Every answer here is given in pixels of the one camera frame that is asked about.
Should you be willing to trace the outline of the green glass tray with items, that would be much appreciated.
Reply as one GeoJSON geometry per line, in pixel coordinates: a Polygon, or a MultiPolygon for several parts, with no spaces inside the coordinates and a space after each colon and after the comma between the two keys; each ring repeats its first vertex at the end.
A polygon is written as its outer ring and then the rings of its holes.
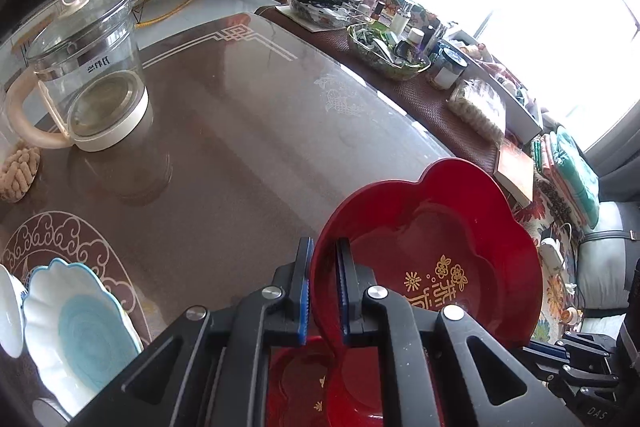
{"type": "Polygon", "coordinates": [[[432,66],[427,58],[411,62],[397,55],[386,41],[366,23],[353,24],[346,28],[349,51],[375,72],[397,82],[408,81],[426,72],[432,66]]]}

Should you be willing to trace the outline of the white bowl black rim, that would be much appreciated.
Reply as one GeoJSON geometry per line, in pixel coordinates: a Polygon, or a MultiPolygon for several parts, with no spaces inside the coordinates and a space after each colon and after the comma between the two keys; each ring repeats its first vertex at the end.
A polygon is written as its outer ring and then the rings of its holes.
{"type": "Polygon", "coordinates": [[[21,356],[24,348],[23,303],[25,286],[0,265],[0,343],[12,359],[21,356]]]}

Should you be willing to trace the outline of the red flower-shaped plate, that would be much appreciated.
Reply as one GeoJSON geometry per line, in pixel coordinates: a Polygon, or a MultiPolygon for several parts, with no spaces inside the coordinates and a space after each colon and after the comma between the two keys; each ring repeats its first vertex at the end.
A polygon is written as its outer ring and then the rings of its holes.
{"type": "Polygon", "coordinates": [[[542,275],[533,239],[497,183],[472,162],[446,158],[416,182],[381,181],[348,196],[326,221],[311,262],[311,311],[341,350],[336,244],[410,305],[462,306],[504,347],[526,345],[538,322],[542,275]]]}

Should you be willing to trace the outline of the clear egg carton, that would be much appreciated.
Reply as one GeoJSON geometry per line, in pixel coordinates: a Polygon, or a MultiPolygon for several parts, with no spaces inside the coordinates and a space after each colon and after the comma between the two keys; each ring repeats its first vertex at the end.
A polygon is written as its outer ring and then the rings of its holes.
{"type": "Polygon", "coordinates": [[[485,80],[461,80],[450,94],[447,105],[483,139],[497,146],[502,143],[506,133],[506,106],[485,80]]]}

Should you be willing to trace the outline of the blue white scalloped bowl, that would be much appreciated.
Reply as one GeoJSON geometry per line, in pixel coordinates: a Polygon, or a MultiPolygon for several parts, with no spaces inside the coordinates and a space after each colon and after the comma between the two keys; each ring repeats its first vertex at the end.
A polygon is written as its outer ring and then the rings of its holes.
{"type": "Polygon", "coordinates": [[[40,381],[70,416],[143,350],[119,301],[81,263],[54,259],[32,271],[23,314],[40,381]]]}

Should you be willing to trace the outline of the glass jar dark lid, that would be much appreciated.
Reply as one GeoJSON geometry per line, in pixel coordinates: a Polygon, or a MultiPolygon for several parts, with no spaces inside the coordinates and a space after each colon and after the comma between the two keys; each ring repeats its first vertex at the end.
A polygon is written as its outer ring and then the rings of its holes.
{"type": "Polygon", "coordinates": [[[441,46],[430,55],[434,67],[433,84],[436,89],[448,90],[468,67],[463,55],[449,46],[441,46]]]}

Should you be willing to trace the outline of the folded colourful towels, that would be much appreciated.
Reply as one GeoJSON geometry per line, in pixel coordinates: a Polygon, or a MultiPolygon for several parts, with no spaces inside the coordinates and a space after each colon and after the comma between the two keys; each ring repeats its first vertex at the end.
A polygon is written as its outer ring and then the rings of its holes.
{"type": "Polygon", "coordinates": [[[599,178],[582,157],[574,138],[563,127],[530,142],[537,171],[549,181],[583,229],[594,229],[599,221],[599,178]]]}

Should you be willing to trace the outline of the clear tray dark items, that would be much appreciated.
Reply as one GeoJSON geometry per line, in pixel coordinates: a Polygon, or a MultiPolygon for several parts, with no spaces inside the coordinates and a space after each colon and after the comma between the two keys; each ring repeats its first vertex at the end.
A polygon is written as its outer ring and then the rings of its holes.
{"type": "Polygon", "coordinates": [[[322,29],[343,29],[356,23],[359,12],[352,0],[288,0],[292,12],[322,29]]]}

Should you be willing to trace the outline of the woven beige coaster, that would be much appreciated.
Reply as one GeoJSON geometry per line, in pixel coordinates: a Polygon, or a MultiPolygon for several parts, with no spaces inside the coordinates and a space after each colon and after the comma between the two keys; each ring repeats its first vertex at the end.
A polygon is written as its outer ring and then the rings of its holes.
{"type": "Polygon", "coordinates": [[[18,143],[1,165],[1,199],[19,202],[34,183],[41,154],[38,147],[18,143]]]}

